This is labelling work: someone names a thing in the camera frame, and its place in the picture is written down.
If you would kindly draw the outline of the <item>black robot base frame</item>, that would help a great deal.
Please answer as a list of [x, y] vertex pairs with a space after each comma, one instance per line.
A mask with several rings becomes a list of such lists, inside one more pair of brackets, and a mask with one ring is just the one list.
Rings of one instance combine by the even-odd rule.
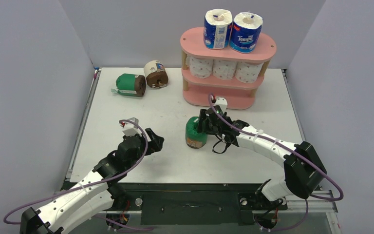
[[335, 213], [332, 193], [315, 190], [302, 199], [288, 195], [273, 202], [262, 198], [260, 184], [122, 183], [111, 208], [101, 218], [114, 229], [127, 229], [130, 218], [140, 216], [152, 225], [257, 225], [278, 228], [279, 214]]

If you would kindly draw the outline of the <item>floral white paper roll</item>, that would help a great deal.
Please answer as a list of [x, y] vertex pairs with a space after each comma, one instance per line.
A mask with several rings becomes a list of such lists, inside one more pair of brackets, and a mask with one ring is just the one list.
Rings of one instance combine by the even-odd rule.
[[236, 71], [237, 62], [215, 59], [212, 67], [212, 75], [218, 79], [233, 79]]

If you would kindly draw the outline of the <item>blue paper roll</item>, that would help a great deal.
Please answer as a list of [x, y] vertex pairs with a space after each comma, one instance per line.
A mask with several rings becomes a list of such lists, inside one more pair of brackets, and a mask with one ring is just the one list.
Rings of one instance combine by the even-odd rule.
[[204, 44], [209, 49], [224, 49], [228, 46], [233, 17], [229, 10], [208, 10], [204, 19]]

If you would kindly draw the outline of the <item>pink three-tier shelf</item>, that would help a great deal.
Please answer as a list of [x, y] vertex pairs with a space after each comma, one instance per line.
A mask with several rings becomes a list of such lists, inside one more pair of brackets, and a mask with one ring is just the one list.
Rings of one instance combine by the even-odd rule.
[[[214, 50], [205, 47], [203, 32], [202, 27], [191, 28], [180, 38], [184, 99], [192, 105], [208, 106], [207, 96], [213, 93], [217, 97], [226, 98], [230, 109], [244, 110], [251, 107], [269, 62], [277, 51], [276, 43], [270, 36], [261, 33], [255, 50], [249, 54], [239, 53], [230, 47]], [[214, 75], [198, 78], [191, 73], [192, 65], [187, 64], [188, 58], [246, 62], [256, 65], [258, 71], [255, 81], [249, 83], [241, 82], [235, 77], [228, 80]]]

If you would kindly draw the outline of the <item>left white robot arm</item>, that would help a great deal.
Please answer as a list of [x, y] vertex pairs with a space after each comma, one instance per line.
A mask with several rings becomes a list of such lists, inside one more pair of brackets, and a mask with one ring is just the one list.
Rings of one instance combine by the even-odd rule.
[[63, 191], [38, 209], [22, 213], [21, 234], [67, 234], [79, 224], [103, 210], [119, 210], [126, 203], [124, 189], [118, 184], [130, 168], [143, 157], [159, 152], [164, 138], [150, 128], [132, 136], [123, 136], [116, 150], [101, 159], [76, 185]]

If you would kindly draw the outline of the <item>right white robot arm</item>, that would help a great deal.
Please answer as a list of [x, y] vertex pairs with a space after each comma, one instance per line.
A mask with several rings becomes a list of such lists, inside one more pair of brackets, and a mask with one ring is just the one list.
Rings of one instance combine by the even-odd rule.
[[323, 180], [326, 170], [314, 147], [273, 138], [245, 121], [232, 121], [219, 106], [214, 110], [201, 109], [197, 131], [214, 135], [228, 146], [254, 151], [284, 169], [284, 175], [268, 179], [255, 195], [256, 204], [268, 208], [275, 200], [295, 195], [307, 199]]

